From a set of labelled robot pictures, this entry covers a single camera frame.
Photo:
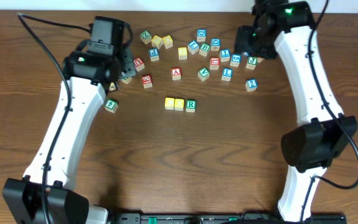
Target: brown wood surface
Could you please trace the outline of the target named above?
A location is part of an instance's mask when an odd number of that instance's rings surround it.
[[[178,60],[177,48],[207,28],[207,40],[221,39],[232,50],[238,26],[251,24],[248,13],[55,12],[30,15],[86,26],[95,15],[131,24],[132,50],[145,60],[154,85],[143,89],[140,76],[109,97],[119,100],[116,114],[101,110],[93,121],[78,168],[76,191],[90,203],[139,209],[145,213],[241,212],[272,210],[287,173],[280,138],[296,128],[295,104],[280,61],[245,69],[243,59],[230,82],[223,67],[201,82],[197,72],[209,57],[198,53]],[[59,62],[87,38],[80,30],[29,22]],[[150,62],[139,34],[173,37],[174,46]],[[319,47],[331,87],[340,105],[358,121],[358,15],[329,14],[319,28]],[[173,82],[170,69],[181,67]],[[257,78],[248,93],[244,83]],[[0,11],[0,223],[13,218],[1,196],[8,177],[20,179],[41,145],[57,104],[60,78],[51,61],[19,23],[15,11]],[[196,113],[167,111],[164,98],[194,98]],[[354,137],[358,143],[358,132]],[[352,183],[357,164],[350,147],[326,177]],[[338,190],[320,183],[313,212],[345,213],[358,223],[358,188]]]

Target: wooden table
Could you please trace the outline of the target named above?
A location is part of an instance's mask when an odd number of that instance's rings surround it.
[[[41,145],[57,104],[60,77],[56,68],[19,23],[15,11],[0,11],[0,223],[13,218],[1,197],[8,177],[20,179]],[[144,89],[140,76],[108,97],[119,101],[116,114],[101,110],[93,121],[78,168],[76,191],[90,203],[139,209],[145,213],[242,212],[272,210],[281,197],[287,164],[280,138],[296,128],[295,104],[280,61],[263,61],[246,70],[244,61],[230,82],[223,67],[201,82],[197,72],[209,57],[198,53],[178,60],[196,30],[207,28],[208,40],[221,39],[232,50],[237,28],[251,24],[248,13],[171,12],[26,12],[56,22],[86,26],[94,16],[131,24],[132,50],[143,57],[154,85]],[[29,22],[59,62],[87,38],[80,30]],[[170,34],[174,47],[160,50],[150,62],[139,34]],[[333,92],[346,114],[358,121],[358,15],[329,14],[319,28],[319,48]],[[170,69],[181,67],[173,82]],[[248,93],[244,83],[257,78]],[[194,98],[196,113],[167,111],[164,98]],[[358,143],[358,132],[354,137]],[[350,184],[357,164],[350,147],[326,177]],[[358,223],[358,188],[338,190],[320,183],[313,212],[345,213]]]

